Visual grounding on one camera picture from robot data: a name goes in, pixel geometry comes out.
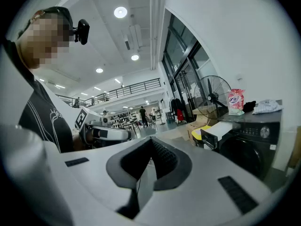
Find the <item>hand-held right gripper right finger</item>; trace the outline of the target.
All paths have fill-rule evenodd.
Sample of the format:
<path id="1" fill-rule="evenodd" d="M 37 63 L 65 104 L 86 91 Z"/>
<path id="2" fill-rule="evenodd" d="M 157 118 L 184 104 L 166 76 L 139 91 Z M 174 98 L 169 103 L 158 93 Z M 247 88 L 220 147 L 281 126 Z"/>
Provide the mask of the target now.
<path id="1" fill-rule="evenodd" d="M 271 195 L 258 178 L 216 152 L 193 146 L 189 141 L 162 141 L 185 152 L 192 169 L 177 188 L 152 193 L 138 214 L 141 225 L 215 226 L 239 218 L 240 210 L 218 181 L 227 176 L 258 204 Z"/>

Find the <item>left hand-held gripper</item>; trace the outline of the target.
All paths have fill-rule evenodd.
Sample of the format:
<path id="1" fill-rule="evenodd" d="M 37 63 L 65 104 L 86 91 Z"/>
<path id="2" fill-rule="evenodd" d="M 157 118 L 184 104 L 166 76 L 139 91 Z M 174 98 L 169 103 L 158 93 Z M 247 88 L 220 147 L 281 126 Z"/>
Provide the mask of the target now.
<path id="1" fill-rule="evenodd" d="M 102 117 L 99 114 L 82 107 L 75 121 L 75 129 L 78 132 L 74 134 L 74 147 L 99 148 L 99 140 L 127 141 L 131 138 L 131 132 L 128 130 L 102 127 L 102 125 Z M 92 145 L 87 145 L 85 142 L 85 132 L 88 129 L 94 130 L 94 143 Z"/>

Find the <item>person's left hand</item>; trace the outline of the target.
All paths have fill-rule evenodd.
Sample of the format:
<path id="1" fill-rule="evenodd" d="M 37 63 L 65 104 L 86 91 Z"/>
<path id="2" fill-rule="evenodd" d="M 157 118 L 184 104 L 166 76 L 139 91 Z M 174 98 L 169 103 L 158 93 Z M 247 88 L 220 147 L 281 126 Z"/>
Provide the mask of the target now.
<path id="1" fill-rule="evenodd" d="M 87 145 L 92 145 L 94 143 L 94 130 L 93 129 L 86 130 L 85 142 Z"/>

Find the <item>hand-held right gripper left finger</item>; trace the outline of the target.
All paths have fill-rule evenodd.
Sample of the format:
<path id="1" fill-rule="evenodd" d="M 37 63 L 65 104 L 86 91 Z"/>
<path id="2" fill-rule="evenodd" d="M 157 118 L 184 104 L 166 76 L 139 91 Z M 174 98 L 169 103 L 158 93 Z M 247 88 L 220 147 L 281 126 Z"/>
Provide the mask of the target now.
<path id="1" fill-rule="evenodd" d="M 47 142 L 47 161 L 74 226 L 142 225 L 117 213 L 127 203 L 131 190 L 118 187 L 106 170 L 111 156 L 139 141 L 71 153 L 59 153 L 55 144 Z"/>

